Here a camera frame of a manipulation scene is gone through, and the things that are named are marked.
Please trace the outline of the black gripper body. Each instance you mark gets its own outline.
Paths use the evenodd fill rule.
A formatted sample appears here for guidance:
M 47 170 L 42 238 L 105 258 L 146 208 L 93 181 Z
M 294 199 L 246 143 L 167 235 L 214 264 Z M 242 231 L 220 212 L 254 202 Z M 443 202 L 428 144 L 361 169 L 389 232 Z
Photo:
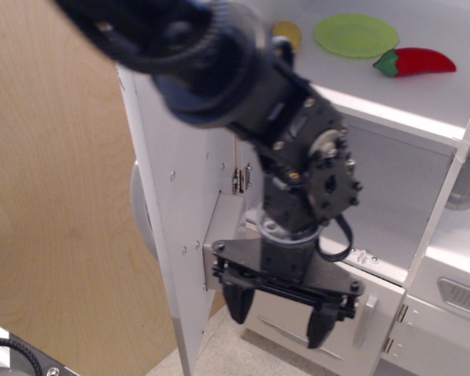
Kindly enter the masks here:
M 322 302 L 339 305 L 338 320 L 356 315 L 364 285 L 335 262 L 324 260 L 316 242 L 279 244 L 264 237 L 218 240 L 213 275 L 220 284 L 232 282 L 307 306 Z

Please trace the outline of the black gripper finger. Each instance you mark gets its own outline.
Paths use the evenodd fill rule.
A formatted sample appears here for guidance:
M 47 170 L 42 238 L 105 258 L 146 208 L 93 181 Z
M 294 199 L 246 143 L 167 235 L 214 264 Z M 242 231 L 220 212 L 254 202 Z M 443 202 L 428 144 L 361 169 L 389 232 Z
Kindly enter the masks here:
M 232 319 L 238 324 L 243 324 L 250 311 L 255 290 L 227 282 L 223 284 L 222 292 Z
M 317 349 L 327 340 L 338 319 L 339 305 L 322 302 L 313 307 L 307 327 L 308 348 Z

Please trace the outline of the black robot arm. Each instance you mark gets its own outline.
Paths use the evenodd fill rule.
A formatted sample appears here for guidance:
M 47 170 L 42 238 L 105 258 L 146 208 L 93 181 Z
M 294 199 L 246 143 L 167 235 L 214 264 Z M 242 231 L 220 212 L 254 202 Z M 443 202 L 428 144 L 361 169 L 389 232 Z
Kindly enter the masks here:
M 339 113 L 293 68 L 291 43 L 247 7 L 228 1 L 61 1 L 102 53 L 152 77 L 168 109 L 198 128 L 226 128 L 255 149 L 264 172 L 260 238 L 217 240 L 214 275 L 243 323 L 256 291 L 312 308 L 308 346 L 356 314 L 364 286 L 325 253 L 320 231 L 336 222 L 361 183 Z

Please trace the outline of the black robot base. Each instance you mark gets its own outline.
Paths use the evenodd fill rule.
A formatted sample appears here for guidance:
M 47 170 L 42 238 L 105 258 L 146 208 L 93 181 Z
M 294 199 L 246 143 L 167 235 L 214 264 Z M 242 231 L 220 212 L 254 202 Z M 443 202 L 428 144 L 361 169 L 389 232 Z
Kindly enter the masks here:
M 78 375 L 0 326 L 0 375 Z

